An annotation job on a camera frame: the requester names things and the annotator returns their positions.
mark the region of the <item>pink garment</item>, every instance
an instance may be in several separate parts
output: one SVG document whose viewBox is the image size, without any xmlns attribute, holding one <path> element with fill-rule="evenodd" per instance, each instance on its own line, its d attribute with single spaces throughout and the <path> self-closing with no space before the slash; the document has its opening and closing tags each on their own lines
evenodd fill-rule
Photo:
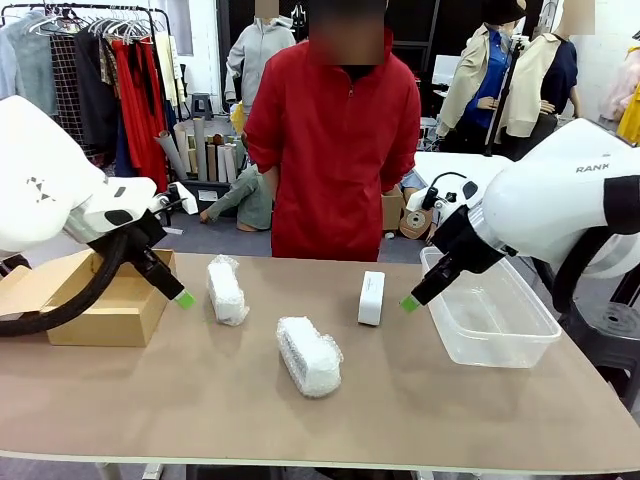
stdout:
<svg viewBox="0 0 640 480">
<path fill-rule="evenodd" d="M 631 103 L 640 84 L 640 49 L 633 50 L 618 72 L 611 92 L 600 106 L 600 114 L 607 120 L 619 122 Z"/>
</svg>

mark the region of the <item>red jacket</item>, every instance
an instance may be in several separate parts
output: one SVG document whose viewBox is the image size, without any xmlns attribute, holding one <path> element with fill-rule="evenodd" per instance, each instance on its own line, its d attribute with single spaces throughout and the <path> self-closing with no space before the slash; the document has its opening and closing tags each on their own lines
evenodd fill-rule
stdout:
<svg viewBox="0 0 640 480">
<path fill-rule="evenodd" d="M 280 167 L 274 257 L 377 260 L 381 192 L 413 168 L 420 134 L 420 94 L 392 42 L 354 85 L 313 63 L 309 42 L 267 63 L 245 133 L 260 172 Z"/>
</svg>

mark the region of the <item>green garment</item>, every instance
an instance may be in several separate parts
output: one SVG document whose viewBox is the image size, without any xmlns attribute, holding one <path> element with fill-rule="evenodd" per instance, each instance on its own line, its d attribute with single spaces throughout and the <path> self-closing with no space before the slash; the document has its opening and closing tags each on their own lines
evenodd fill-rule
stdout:
<svg viewBox="0 0 640 480">
<path fill-rule="evenodd" d="M 215 222 L 225 210 L 238 207 L 238 220 L 256 230 L 271 228 L 273 202 L 271 193 L 256 165 L 249 165 L 231 189 L 207 209 L 207 215 Z"/>
</svg>

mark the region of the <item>logo on robot arm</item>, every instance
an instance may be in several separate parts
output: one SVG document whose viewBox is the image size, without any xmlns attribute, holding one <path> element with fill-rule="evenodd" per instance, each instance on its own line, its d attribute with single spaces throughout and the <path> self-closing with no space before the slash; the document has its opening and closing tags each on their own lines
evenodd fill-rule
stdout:
<svg viewBox="0 0 640 480">
<path fill-rule="evenodd" d="M 601 163 L 600 165 L 589 165 L 588 167 L 576 168 L 576 173 L 597 172 L 600 170 L 606 170 L 609 168 L 608 163 Z"/>
<path fill-rule="evenodd" d="M 55 202 L 56 199 L 52 198 L 51 195 L 42 191 L 42 187 L 44 185 L 44 180 L 38 180 L 36 177 L 27 178 L 27 185 L 33 185 L 37 189 L 37 199 L 36 203 L 43 202 L 45 200 L 49 200 L 51 202 Z"/>
</svg>

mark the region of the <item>brown tabletop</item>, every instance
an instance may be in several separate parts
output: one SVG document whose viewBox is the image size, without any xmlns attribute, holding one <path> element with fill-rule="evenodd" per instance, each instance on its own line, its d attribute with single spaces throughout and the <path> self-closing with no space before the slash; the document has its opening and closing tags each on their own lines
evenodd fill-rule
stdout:
<svg viewBox="0 0 640 480">
<path fill-rule="evenodd" d="M 397 307 L 419 266 L 240 258 L 251 312 L 213 323 L 212 255 L 177 256 L 199 303 L 170 304 L 146 349 L 0 344 L 0 450 L 85 461 L 338 465 L 535 473 L 640 470 L 640 429 L 566 337 L 533 370 L 464 367 L 428 310 Z M 383 322 L 357 323 L 365 270 L 387 273 Z M 278 318 L 309 316 L 345 361 L 302 397 Z"/>
</svg>

